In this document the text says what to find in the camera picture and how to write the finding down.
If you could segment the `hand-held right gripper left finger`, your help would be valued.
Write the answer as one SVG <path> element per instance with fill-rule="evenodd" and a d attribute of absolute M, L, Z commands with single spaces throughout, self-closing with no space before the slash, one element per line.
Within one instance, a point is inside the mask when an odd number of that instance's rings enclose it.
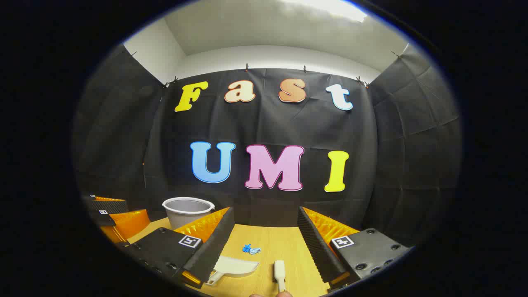
<path fill-rule="evenodd" d="M 234 209 L 225 207 L 175 231 L 157 228 L 124 246 L 123 252 L 161 278 L 200 289 L 209 280 L 234 225 Z"/>

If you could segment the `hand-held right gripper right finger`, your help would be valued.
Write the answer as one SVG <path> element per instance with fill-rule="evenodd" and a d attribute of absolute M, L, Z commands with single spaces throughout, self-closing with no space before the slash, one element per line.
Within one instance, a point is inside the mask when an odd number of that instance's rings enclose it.
<path fill-rule="evenodd" d="M 307 207 L 299 207 L 297 226 L 330 292 L 383 272 L 413 250 L 375 228 L 358 231 Z"/>

